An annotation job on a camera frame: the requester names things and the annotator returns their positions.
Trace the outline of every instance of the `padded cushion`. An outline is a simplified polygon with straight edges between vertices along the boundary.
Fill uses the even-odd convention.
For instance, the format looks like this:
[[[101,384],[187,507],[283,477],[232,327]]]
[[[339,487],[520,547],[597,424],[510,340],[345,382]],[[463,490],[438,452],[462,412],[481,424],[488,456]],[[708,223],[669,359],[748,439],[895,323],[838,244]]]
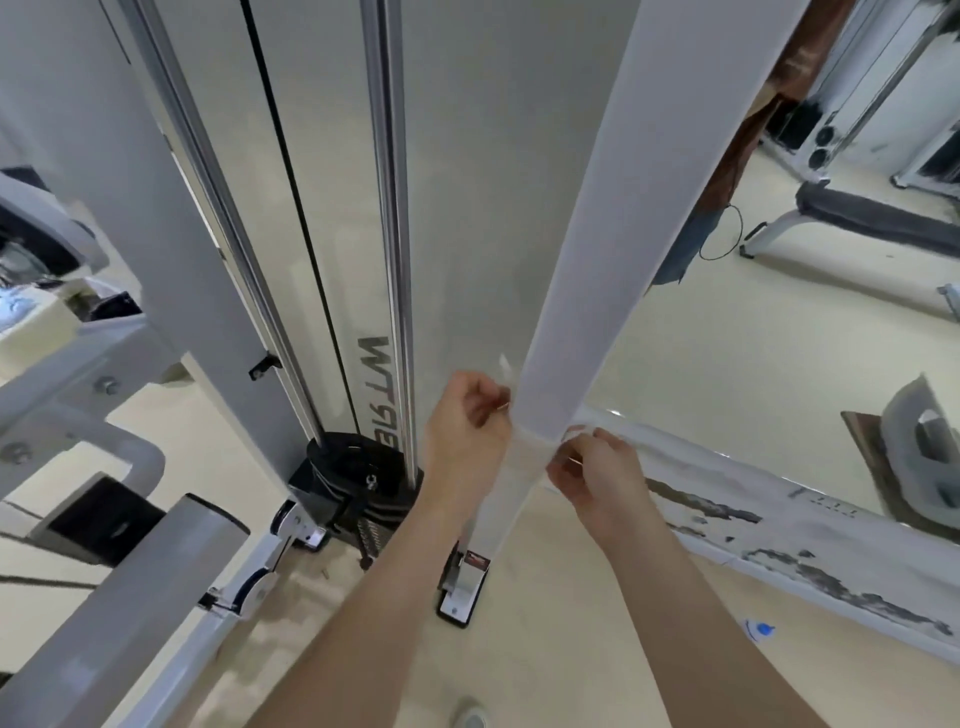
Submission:
[[[797,210],[836,228],[960,258],[960,226],[813,182],[797,190]]]

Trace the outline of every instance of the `bench leg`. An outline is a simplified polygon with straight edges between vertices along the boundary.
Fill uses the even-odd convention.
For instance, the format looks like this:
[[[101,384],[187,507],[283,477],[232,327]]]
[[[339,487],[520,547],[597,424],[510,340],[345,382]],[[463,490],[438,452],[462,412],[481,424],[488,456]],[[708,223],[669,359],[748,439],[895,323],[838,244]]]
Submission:
[[[784,212],[783,215],[774,220],[770,225],[756,234],[751,233],[753,237],[748,236],[744,244],[740,246],[740,254],[744,257],[752,258],[757,253],[766,250],[770,243],[783,235],[787,230],[800,225],[801,223],[815,222],[813,218],[802,215],[799,210],[792,209]]]

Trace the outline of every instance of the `beige floor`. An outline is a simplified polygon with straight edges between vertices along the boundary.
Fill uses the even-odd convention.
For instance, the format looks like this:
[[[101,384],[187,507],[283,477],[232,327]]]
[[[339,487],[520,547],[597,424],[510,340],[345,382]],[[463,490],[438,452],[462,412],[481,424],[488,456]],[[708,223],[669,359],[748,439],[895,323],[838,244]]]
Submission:
[[[844,182],[847,188],[882,187],[855,172]],[[747,228],[789,209],[794,188],[770,160],[757,156],[736,200]],[[919,196],[911,204],[934,206],[929,214],[950,214],[936,198]],[[709,241],[709,254],[722,251],[735,235],[729,222]],[[854,252],[861,267],[871,270],[894,255],[897,265],[886,274],[905,280],[909,291],[923,290],[931,276],[947,275],[941,268],[931,273],[922,254],[891,252],[885,244],[849,240],[822,226],[792,233],[784,238],[785,248],[816,254],[804,260],[808,267],[846,275],[858,270],[851,264]],[[952,389],[949,377],[960,330],[916,306],[867,295],[867,284],[826,285],[811,278],[769,261],[735,256],[698,261],[682,285],[652,292],[638,308],[591,401],[877,508],[838,413],[878,411],[920,370],[933,374],[944,405],[960,413],[960,389]],[[867,282],[877,285],[876,278]],[[156,495],[166,505],[193,490],[227,507],[255,532],[279,504],[274,484],[198,385],[148,388],[112,421],[167,453],[168,473]],[[42,512],[93,467],[112,467],[89,452],[69,458],[15,499]],[[176,724],[243,725],[359,578],[356,559],[340,545],[316,556],[294,554],[260,618],[231,636]],[[56,557],[28,556],[2,542],[0,560],[5,572],[93,580],[101,575]],[[702,568],[736,617],[778,627],[763,651],[831,725],[956,724],[960,668],[749,577],[709,564]],[[81,597],[4,590],[0,668],[16,669]],[[149,674],[134,693],[147,680]],[[545,490],[536,491],[517,522],[470,628],[460,631],[434,618],[427,622],[397,725],[444,726],[466,695],[484,701],[497,725],[667,725],[606,564],[565,502]],[[317,716],[323,724],[323,706]]]

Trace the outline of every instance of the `forearm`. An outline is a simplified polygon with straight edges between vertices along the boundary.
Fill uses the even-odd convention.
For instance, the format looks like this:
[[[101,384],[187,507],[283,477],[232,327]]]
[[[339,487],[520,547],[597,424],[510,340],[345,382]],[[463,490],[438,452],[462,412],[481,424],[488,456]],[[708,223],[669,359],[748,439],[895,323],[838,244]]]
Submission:
[[[674,728],[825,728],[743,634],[652,502],[608,557]]]
[[[460,521],[441,506],[418,502],[250,728],[392,726]]]

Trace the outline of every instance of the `shoe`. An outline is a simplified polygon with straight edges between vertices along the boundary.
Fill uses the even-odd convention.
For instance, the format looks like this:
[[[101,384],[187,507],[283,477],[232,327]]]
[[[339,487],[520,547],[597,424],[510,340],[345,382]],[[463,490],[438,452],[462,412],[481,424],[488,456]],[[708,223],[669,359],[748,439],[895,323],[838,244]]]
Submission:
[[[477,703],[468,703],[450,723],[450,728],[491,728],[490,716]]]

